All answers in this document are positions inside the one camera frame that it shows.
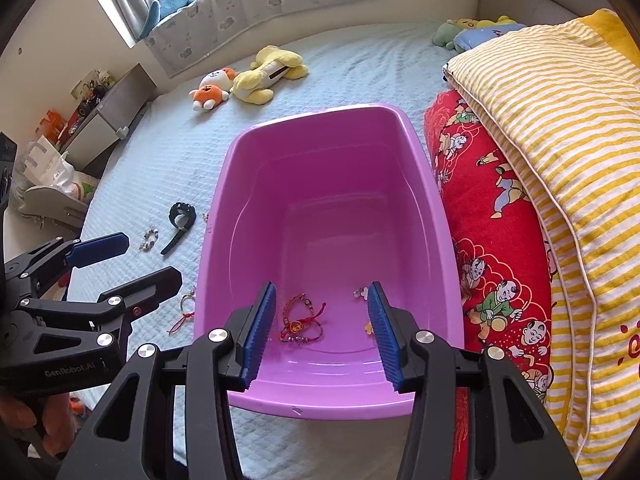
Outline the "person left hand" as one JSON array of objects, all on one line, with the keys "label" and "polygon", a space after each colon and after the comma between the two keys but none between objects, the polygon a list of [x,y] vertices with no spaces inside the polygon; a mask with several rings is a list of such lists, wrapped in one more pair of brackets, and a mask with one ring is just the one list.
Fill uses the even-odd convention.
[{"label": "person left hand", "polygon": [[27,404],[2,389],[1,419],[12,430],[34,434],[30,445],[40,457],[67,452],[75,439],[76,426],[68,393],[49,396],[43,402],[41,414],[36,415]]}]

